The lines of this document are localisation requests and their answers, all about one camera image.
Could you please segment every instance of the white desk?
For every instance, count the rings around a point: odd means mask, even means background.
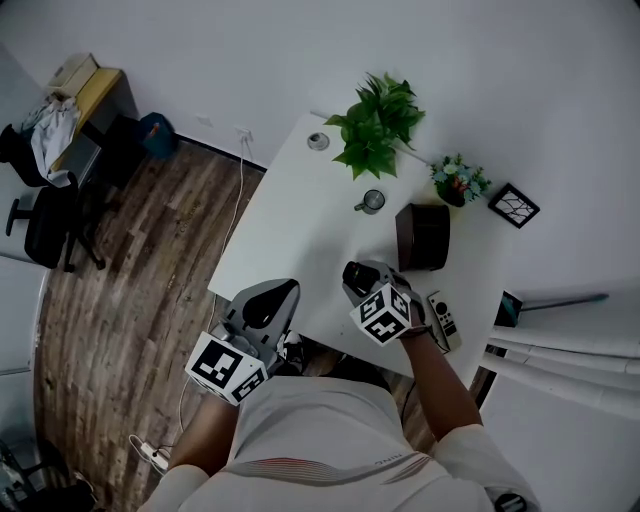
[[[291,277],[301,298],[291,329],[378,366],[411,375],[399,343],[378,347],[353,324],[353,306],[342,290],[349,260],[378,259],[398,266],[395,215],[408,203],[441,203],[421,161],[398,153],[398,178],[370,174],[352,181],[351,171],[331,160],[342,152],[340,130],[323,119],[300,118],[262,179],[209,283],[226,299],[268,279]],[[307,146],[316,131],[331,139],[317,152]],[[353,210],[376,188],[387,202],[377,215]],[[407,272],[423,298],[442,290],[462,337],[447,355],[469,385],[498,311],[511,240],[516,228],[489,210],[486,201],[451,212],[451,242],[444,269]]]

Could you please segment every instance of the yellow table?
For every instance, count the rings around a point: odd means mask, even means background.
[[[88,123],[88,121],[105,96],[113,89],[116,83],[118,83],[122,74],[122,71],[119,69],[100,68],[80,90],[78,96],[76,96],[76,105],[78,109],[80,109],[80,119],[73,134],[74,138],[82,131],[96,144],[101,145],[97,139],[99,139],[102,134],[91,123]],[[53,162],[51,165],[52,171],[60,169],[68,151],[69,148]]]

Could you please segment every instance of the white remote control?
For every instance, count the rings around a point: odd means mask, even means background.
[[[449,350],[453,351],[462,345],[462,339],[458,333],[458,328],[453,322],[453,316],[449,311],[449,306],[445,302],[442,292],[436,292],[433,295],[429,295],[429,304],[436,314],[436,318],[440,323],[440,328],[444,334],[445,342],[449,347]]]

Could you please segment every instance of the green plant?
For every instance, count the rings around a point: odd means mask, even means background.
[[[369,171],[396,176],[396,138],[411,146],[410,129],[424,117],[424,111],[413,105],[415,94],[406,80],[396,82],[387,73],[384,80],[368,74],[368,87],[356,89],[360,102],[346,116],[331,116],[325,124],[341,128],[344,152],[334,158],[353,169],[355,180]]]
[[[472,169],[462,161],[462,155],[445,156],[442,162],[430,166],[438,195],[454,206],[464,206],[480,197],[491,185],[482,167]]]

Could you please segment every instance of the mug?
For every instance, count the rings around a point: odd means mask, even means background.
[[[384,206],[384,195],[379,190],[369,190],[360,204],[353,207],[355,211],[362,210],[368,215],[374,215]]]

